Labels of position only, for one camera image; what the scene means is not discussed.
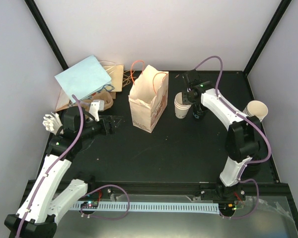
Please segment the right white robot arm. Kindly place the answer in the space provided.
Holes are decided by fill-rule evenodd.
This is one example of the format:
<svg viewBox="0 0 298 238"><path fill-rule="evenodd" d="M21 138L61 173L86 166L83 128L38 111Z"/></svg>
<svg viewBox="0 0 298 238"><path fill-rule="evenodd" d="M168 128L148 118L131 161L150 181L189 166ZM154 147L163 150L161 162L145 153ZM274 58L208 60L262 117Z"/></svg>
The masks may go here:
<svg viewBox="0 0 298 238"><path fill-rule="evenodd" d="M220 173L221 184L216 187L217 197L227 200L234 194L232 186L240 182L248 165L270 159L271 146L258 117L248 116L234 107L211 82L203 81L195 69L181 77L186 85L182 103L193 106L194 117L200 119L210 111L227 130L225 150L228 158Z"/></svg>

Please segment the cream bear paper bag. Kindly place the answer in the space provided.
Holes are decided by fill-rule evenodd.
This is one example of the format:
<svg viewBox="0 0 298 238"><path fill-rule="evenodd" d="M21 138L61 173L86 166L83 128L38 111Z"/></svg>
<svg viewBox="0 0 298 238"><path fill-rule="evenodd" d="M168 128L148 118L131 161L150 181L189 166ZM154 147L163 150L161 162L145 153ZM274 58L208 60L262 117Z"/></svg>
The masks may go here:
<svg viewBox="0 0 298 238"><path fill-rule="evenodd" d="M128 95L133 126L151 133L168 101L169 72L143 66Z"/></svg>

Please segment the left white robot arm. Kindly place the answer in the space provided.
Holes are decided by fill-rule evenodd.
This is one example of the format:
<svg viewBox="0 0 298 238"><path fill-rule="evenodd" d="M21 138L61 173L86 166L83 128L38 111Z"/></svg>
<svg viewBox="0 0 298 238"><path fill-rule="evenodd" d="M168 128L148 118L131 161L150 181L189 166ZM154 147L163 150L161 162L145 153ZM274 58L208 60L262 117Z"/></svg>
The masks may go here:
<svg viewBox="0 0 298 238"><path fill-rule="evenodd" d="M70 184L55 196L57 188L72 165L83 144L98 134L113 134L122 117L99 115L103 100L95 100L89 111L81 105L68 108L62 116L46 114L43 125L54 134L51 138L41 172L23 204L4 224L17 238L51 238L61 218L79 199L101 194L93 175L78 173Z"/></svg>

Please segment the white paper coffee cup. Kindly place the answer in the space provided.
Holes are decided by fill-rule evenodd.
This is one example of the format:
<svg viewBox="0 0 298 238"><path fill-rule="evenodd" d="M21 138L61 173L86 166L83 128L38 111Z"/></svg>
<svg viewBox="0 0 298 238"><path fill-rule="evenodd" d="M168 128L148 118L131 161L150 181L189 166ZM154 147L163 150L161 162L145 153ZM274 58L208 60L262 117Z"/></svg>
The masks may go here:
<svg viewBox="0 0 298 238"><path fill-rule="evenodd" d="M182 102L182 93L181 92L177 93L175 98L174 98L175 116L178 119L185 118L190 108L191 108L190 105L183 104L183 102Z"/></svg>

